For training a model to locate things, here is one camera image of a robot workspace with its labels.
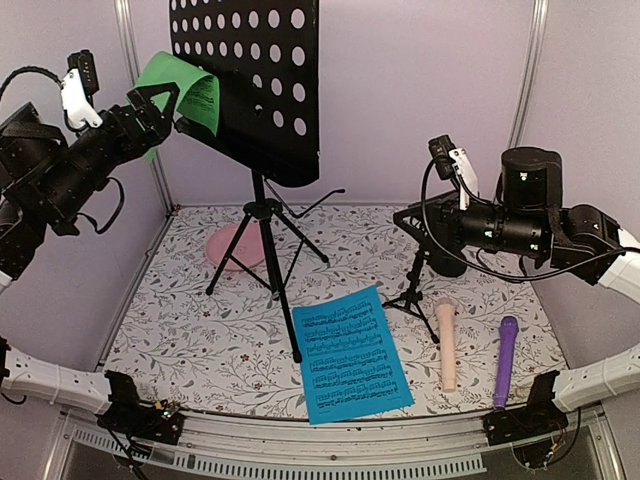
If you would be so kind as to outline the black round-base mic stand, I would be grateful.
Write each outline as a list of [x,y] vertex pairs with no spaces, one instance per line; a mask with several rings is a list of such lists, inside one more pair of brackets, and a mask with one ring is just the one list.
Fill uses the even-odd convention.
[[467,266],[464,263],[440,255],[430,256],[428,264],[435,273],[447,278],[461,277],[467,270]]

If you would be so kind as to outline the green paper sheet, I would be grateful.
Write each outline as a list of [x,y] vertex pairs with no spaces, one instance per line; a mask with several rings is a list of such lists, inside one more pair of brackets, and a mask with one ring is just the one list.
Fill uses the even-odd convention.
[[176,83],[179,89],[175,111],[217,137],[220,120],[219,79],[161,51],[147,63],[134,86],[157,86],[171,82]]

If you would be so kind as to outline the black shock mount tripod stand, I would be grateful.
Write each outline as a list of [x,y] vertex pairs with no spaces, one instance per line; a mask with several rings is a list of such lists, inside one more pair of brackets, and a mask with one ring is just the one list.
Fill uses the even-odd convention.
[[420,302],[423,300],[423,293],[419,290],[420,277],[422,268],[426,259],[426,251],[424,248],[419,247],[412,263],[412,267],[406,274],[406,278],[409,281],[408,288],[403,291],[398,297],[387,300],[382,304],[384,309],[393,308],[403,313],[419,318],[426,326],[431,341],[438,345],[440,343],[439,337],[434,332],[429,319],[424,314]]

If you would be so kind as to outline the pink beige microphone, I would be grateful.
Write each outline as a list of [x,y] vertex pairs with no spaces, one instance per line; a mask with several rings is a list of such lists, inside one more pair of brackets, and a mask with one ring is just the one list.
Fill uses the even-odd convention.
[[444,393],[452,393],[456,390],[456,348],[454,336],[456,306],[454,301],[450,298],[439,299],[435,313],[439,326],[442,391]]

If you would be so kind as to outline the black perforated music stand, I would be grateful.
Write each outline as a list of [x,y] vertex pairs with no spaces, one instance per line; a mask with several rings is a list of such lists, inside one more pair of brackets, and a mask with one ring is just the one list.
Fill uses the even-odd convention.
[[302,360],[286,297],[271,223],[278,218],[323,263],[329,261],[294,224],[274,185],[300,188],[320,177],[319,27],[317,1],[173,1],[172,52],[220,82],[217,137],[185,117],[180,133],[247,167],[253,201],[214,276],[228,262],[251,221],[259,224],[268,278],[263,286],[281,303],[294,362]]

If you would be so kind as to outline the blue sheet music paper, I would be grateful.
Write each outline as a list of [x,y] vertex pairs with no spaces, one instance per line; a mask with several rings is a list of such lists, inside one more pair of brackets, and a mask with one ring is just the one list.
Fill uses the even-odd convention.
[[376,287],[296,307],[292,317],[311,425],[414,404]]

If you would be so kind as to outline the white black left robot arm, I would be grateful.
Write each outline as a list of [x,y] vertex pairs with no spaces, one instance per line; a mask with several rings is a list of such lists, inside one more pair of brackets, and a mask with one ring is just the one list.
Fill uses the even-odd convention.
[[[1,126],[1,284],[26,270],[46,232],[76,236],[88,199],[105,188],[113,170],[144,156],[171,133],[179,97],[176,83],[131,90],[125,106],[98,115],[98,124],[68,144],[27,103]],[[73,406],[128,434],[148,426],[153,408],[141,403],[126,374],[82,372],[34,359],[1,342],[1,389]]]

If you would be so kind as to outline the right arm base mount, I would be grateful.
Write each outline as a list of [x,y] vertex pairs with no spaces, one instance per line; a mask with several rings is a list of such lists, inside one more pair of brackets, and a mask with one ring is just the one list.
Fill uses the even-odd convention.
[[552,402],[553,384],[559,375],[557,370],[538,375],[524,406],[514,409],[495,407],[482,418],[483,431],[490,446],[559,433],[556,439],[550,438],[545,442],[512,450],[515,460],[530,471],[547,469],[559,463],[571,453],[577,443],[582,420],[581,408],[577,410],[577,425],[573,437],[566,443],[568,417]]

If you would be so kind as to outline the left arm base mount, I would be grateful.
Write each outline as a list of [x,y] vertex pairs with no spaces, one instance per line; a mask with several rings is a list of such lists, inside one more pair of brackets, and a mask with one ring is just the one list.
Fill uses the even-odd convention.
[[110,404],[105,413],[97,415],[101,426],[122,433],[128,439],[178,444],[185,421],[178,402],[167,399],[143,401],[129,375],[106,371],[105,377],[110,387]]

